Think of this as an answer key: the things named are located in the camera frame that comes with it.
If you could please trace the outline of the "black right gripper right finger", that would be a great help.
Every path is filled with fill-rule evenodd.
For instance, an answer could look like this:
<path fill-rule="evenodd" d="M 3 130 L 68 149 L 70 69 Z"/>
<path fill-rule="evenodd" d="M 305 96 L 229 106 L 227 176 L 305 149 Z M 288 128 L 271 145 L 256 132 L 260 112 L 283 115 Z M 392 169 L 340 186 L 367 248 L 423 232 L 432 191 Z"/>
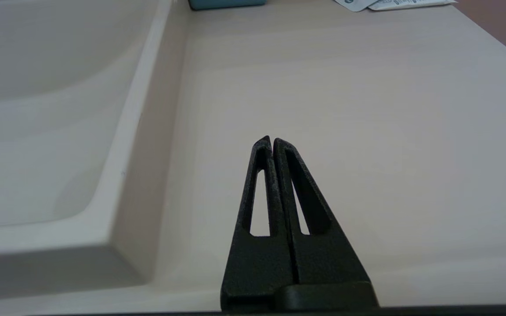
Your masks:
<path fill-rule="evenodd" d="M 297 148 L 277 138 L 273 158 L 295 282 L 369 283 L 367 272 Z"/>

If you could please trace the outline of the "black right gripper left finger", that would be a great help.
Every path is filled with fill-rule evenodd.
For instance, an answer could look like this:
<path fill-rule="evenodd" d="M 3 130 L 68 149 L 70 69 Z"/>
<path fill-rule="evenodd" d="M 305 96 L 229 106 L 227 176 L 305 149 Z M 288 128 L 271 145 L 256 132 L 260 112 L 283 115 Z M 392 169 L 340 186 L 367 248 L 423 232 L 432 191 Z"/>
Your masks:
<path fill-rule="evenodd" d="M 257 176 L 264 172 L 269 236 L 251 234 Z M 271 140 L 253 144 L 231 248 L 220 290 L 222 310 L 288 310 L 285 290 L 294 283 L 289 235 Z"/>

